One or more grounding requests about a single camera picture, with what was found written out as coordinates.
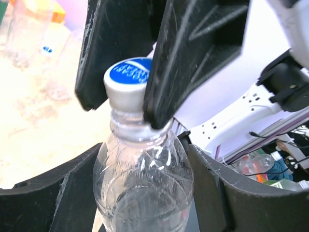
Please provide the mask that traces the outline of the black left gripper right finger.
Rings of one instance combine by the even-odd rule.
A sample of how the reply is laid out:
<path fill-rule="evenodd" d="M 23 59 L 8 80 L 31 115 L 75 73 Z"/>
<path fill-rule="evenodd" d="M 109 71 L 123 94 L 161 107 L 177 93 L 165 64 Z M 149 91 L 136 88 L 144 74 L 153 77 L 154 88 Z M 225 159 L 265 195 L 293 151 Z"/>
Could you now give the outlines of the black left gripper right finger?
<path fill-rule="evenodd" d="M 253 181 L 207 156 L 195 145 L 194 200 L 202 232 L 307 232 L 309 192 Z"/>

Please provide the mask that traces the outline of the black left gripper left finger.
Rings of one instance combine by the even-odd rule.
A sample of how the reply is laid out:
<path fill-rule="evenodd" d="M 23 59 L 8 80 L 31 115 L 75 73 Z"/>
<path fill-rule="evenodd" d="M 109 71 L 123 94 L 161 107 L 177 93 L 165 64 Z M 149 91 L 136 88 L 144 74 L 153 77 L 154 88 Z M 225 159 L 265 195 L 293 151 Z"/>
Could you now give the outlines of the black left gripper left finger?
<path fill-rule="evenodd" d="M 0 191 L 2 232 L 90 232 L 97 210 L 93 167 L 101 144 Z"/>

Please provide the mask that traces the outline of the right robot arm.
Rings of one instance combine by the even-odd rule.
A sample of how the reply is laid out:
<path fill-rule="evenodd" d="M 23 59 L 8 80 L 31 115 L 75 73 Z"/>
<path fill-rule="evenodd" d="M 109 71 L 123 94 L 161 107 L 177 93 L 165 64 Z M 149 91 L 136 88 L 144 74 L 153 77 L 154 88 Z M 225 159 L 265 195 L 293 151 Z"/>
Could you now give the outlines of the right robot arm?
<path fill-rule="evenodd" d="M 139 114 L 150 131 L 164 129 L 187 97 L 242 49 L 247 0 L 91 0 L 88 2 L 75 94 L 89 111 L 109 101 L 121 113 Z M 272 96 L 235 101 L 205 130 L 210 151 L 244 124 L 284 110 L 309 86 L 309 3 L 271 0 L 290 49 L 270 63 L 257 86 Z"/>

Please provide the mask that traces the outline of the blue Pocari Sweat cap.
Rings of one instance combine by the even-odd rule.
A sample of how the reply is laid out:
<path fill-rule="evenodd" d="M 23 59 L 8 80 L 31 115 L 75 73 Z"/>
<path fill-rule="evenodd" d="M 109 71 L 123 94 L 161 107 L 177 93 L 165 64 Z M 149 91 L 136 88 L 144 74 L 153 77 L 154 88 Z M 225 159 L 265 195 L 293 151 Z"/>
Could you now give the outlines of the blue Pocari Sweat cap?
<path fill-rule="evenodd" d="M 112 109 L 141 113 L 152 59 L 136 57 L 122 60 L 107 69 L 103 82 Z"/>

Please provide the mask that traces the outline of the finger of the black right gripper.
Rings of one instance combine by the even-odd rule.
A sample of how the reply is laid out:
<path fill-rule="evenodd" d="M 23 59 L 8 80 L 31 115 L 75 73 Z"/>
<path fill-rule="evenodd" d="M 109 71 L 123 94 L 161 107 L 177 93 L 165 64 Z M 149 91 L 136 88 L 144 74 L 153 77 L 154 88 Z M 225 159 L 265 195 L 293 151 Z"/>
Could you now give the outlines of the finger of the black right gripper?
<path fill-rule="evenodd" d="M 86 111 L 106 100 L 103 76 L 113 64 L 145 57 L 153 49 L 165 10 L 164 0 L 90 0 L 75 82 Z"/>
<path fill-rule="evenodd" d="M 242 50 L 247 0 L 168 0 L 144 98 L 144 119 L 163 128 L 186 98 Z"/>

